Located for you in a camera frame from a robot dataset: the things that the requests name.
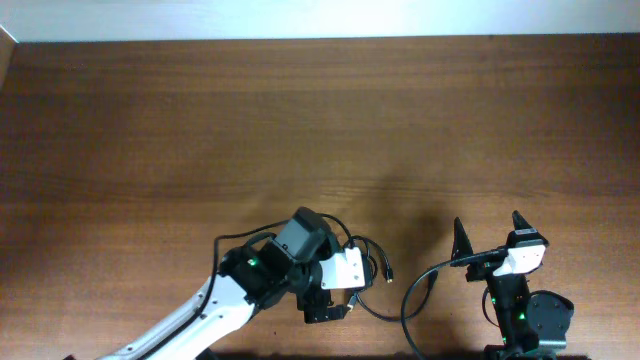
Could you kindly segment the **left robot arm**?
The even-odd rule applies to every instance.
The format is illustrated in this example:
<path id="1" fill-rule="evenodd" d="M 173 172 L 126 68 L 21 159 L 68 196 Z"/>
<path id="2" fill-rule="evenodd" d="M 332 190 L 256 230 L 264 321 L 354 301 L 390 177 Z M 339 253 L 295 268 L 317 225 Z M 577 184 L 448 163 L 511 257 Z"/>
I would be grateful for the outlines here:
<path id="1" fill-rule="evenodd" d="M 206 358 L 211 345 L 287 294 L 307 324 L 343 319 L 352 306 L 335 304 L 332 291 L 368 287 L 372 270 L 353 238 L 338 241 L 335 220 L 300 207 L 287 220 L 237 234 L 241 245 L 214 251 L 211 274 L 191 298 L 110 358 Z"/>

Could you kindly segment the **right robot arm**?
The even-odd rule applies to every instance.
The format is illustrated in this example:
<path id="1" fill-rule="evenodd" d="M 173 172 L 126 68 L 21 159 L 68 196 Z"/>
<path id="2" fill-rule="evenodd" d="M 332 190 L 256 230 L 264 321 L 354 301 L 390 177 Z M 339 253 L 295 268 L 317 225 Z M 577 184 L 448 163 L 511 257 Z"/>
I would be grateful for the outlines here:
<path id="1" fill-rule="evenodd" d="M 540 268 L 549 241 L 517 211 L 506 243 L 482 253 L 473 251 L 459 218 L 454 220 L 452 265 L 466 269 L 468 282 L 484 281 L 502 343 L 488 345 L 491 360 L 555 359 L 567 347 L 566 333 L 574 304 L 547 290 L 531 291 L 527 275 Z"/>

